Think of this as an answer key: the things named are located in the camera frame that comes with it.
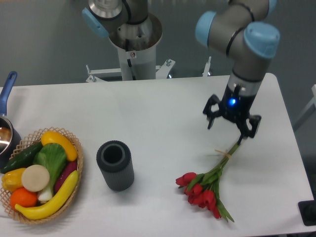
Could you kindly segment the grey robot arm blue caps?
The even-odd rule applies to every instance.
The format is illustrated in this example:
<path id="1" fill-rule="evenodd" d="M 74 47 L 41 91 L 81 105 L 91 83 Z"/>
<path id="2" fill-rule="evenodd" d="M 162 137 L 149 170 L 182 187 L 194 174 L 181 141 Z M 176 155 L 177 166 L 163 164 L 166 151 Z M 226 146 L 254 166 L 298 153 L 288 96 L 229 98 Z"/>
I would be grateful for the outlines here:
<path id="1" fill-rule="evenodd" d="M 207 48 L 234 60 L 224 95 L 212 95 L 204 109 L 209 126 L 223 117 L 237 125 L 240 139 L 255 136 L 261 117 L 250 108 L 274 58 L 280 40 L 277 28 L 264 22 L 274 0 L 231 0 L 223 13 L 205 12 L 195 37 Z M 123 80 L 155 79 L 156 46 L 161 22 L 148 11 L 145 0 L 90 0 L 82 16 L 91 31 L 109 38 L 117 48 Z"/>

